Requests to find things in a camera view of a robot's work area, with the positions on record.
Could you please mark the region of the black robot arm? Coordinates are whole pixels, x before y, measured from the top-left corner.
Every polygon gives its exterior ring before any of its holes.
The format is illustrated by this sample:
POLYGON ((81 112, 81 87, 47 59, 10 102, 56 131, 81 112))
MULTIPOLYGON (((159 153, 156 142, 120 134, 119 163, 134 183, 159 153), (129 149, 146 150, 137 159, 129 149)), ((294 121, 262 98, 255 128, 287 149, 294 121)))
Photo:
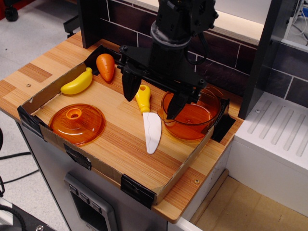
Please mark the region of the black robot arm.
POLYGON ((188 45, 198 36, 205 52, 208 45, 203 32, 213 29, 218 13, 213 0, 161 0, 156 20, 151 26, 150 48, 123 45, 118 68, 122 73, 124 97, 131 101, 141 81, 173 93, 167 118, 175 119, 187 104, 198 102, 206 81, 192 65, 205 61, 188 58, 188 45))

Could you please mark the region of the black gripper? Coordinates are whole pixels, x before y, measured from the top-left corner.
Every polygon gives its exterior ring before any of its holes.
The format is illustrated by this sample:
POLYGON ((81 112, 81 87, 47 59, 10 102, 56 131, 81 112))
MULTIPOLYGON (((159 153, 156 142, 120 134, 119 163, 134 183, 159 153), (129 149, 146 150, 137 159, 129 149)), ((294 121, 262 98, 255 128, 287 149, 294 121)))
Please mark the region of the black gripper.
POLYGON ((174 93, 167 108, 167 119, 175 119, 186 104, 197 102, 206 81, 194 72, 187 48, 174 49, 153 42, 150 48, 122 45, 118 68, 122 73, 123 94, 127 101, 137 94, 144 80, 161 90, 174 93))

